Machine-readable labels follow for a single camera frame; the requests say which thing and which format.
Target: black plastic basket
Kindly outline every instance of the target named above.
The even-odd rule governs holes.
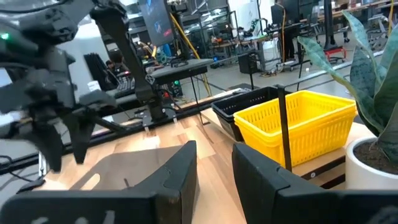
[[[234,122],[234,113],[276,98],[278,98],[277,88],[264,87],[216,101],[211,104],[211,107],[217,114],[223,129],[236,141],[243,141],[242,134]]]

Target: snake plant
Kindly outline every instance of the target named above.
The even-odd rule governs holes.
[[[299,37],[312,63],[328,72],[355,97],[359,116],[377,136],[377,146],[398,164],[398,28],[392,30],[377,63],[362,23],[343,12],[357,40],[349,81],[335,71],[322,47],[313,39]]]

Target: green light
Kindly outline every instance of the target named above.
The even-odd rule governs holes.
[[[9,34],[1,34],[0,38],[2,38],[3,40],[8,40],[8,38],[10,38]]]

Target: monitor screen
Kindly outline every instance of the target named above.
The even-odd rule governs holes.
[[[140,0],[142,16],[153,45],[161,46],[174,40],[174,26],[165,0]]]

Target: concrete floor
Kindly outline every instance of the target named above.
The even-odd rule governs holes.
[[[351,39],[351,42],[348,44],[343,44],[343,36],[342,34],[335,35],[336,42],[340,45],[343,45],[344,48],[348,51],[347,60],[352,59],[353,50],[355,48],[356,42]],[[267,49],[265,52],[266,59],[272,59],[275,57],[275,49]],[[274,65],[267,65],[267,69],[271,69]],[[303,65],[302,76],[305,77],[313,72],[319,71],[319,69],[315,66],[310,66],[309,63]],[[349,74],[349,68],[345,68],[340,70],[340,72],[344,75]],[[274,77],[260,77],[260,73],[254,74],[254,84],[258,87],[264,86],[272,86],[275,84],[288,85],[289,83],[294,82],[299,77],[299,68],[297,67],[293,72],[283,72],[277,74]],[[209,68],[207,73],[208,81],[213,86],[211,86],[211,90],[213,95],[221,93],[220,89],[227,89],[228,87],[238,85],[240,83],[250,84],[249,75],[242,74],[239,72],[238,65],[230,65],[228,67],[221,67],[217,69]],[[324,83],[330,81],[332,78],[330,75],[322,75],[318,78],[314,78],[307,82],[303,82],[300,84],[300,88],[308,88],[310,86],[318,85],[320,83]],[[185,98],[187,100],[193,100],[193,87],[190,79],[181,80],[183,92],[185,94]],[[206,98],[208,95],[205,91],[205,87],[201,81],[194,79],[195,89],[197,91],[199,98]],[[287,90],[295,91],[296,86],[292,86],[287,88]],[[336,96],[342,96],[346,98],[351,98],[351,96],[345,92],[345,87],[341,86],[337,82],[329,82],[323,85],[318,85],[309,90],[317,91],[320,93],[326,93]],[[132,115],[132,111],[127,111],[127,114]],[[128,117],[125,113],[116,114],[113,116],[114,121],[117,123],[122,123],[127,121]],[[64,142],[69,141],[68,133],[63,137]],[[17,157],[21,157],[30,153],[35,152],[35,148],[29,145],[26,142],[10,142],[10,141],[0,141],[0,154],[11,156],[13,159]],[[27,178],[35,179],[37,177],[37,166],[32,166],[24,170],[20,170],[16,172],[17,174],[24,175]],[[0,206],[12,195],[14,195],[26,182],[23,180],[19,180],[15,177],[12,177],[10,174],[0,176]]]

